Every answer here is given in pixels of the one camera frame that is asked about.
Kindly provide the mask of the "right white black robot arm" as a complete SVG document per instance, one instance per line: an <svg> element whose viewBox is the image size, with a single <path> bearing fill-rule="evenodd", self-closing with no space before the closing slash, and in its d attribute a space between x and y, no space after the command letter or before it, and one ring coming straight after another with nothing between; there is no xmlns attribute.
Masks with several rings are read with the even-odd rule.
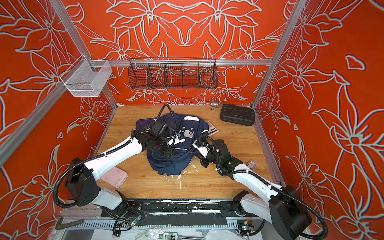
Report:
<svg viewBox="0 0 384 240"><path fill-rule="evenodd" d="M328 236L324 218L306 204L291 186L282 187L266 180L252 171L241 160L232 156L223 140L211 140L201 135L193 142L195 155L203 167L216 166L222 177L244 185L243 191L235 197L240 208L269 222L284 240L304 237L309 240L323 240Z"/></svg>

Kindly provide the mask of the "navy blue student backpack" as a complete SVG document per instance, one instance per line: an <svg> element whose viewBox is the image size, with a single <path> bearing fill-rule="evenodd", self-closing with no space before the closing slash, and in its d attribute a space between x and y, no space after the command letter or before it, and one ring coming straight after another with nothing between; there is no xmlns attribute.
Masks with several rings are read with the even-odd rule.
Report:
<svg viewBox="0 0 384 240"><path fill-rule="evenodd" d="M180 175L195 155L193 143L201 135L208 134L209 125L199 117L183 114L166 114L160 117L160 120L169 127L177 128L177 139L168 140L165 144L165 147L170 147L173 152L169 157L165 157L165 149L149 147L147 159L159 175Z"/></svg>

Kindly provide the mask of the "purple notebook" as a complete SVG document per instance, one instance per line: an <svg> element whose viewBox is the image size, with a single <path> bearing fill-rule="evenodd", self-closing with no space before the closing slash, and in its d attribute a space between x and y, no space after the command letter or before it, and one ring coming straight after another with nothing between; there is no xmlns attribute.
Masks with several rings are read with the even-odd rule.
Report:
<svg viewBox="0 0 384 240"><path fill-rule="evenodd" d="M155 122L156 119L154 118L139 119L136 121L135 130L139 132L147 132L152 128Z"/></svg>

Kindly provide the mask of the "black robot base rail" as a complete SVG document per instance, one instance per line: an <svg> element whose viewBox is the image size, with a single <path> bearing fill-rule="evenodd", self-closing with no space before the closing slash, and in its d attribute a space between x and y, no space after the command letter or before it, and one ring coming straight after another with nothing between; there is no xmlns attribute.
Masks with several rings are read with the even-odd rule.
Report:
<svg viewBox="0 0 384 240"><path fill-rule="evenodd" d="M236 229L245 222L259 226L261 218L245 213L232 199L128 199L113 210L102 208L102 217L134 220L134 227L198 227Z"/></svg>

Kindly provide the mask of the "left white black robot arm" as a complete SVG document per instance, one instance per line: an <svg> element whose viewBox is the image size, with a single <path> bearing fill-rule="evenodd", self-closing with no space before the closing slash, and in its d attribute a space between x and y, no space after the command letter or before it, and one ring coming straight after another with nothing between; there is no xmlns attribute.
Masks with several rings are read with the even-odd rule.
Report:
<svg viewBox="0 0 384 240"><path fill-rule="evenodd" d="M97 181L113 167L145 150L160 149L166 156L174 153L178 127L165 124L160 117L158 115L143 130L132 130L128 138L99 155L83 161L79 158L72 160L54 186L54 203L63 209L88 204L118 209L124 196L98 186Z"/></svg>

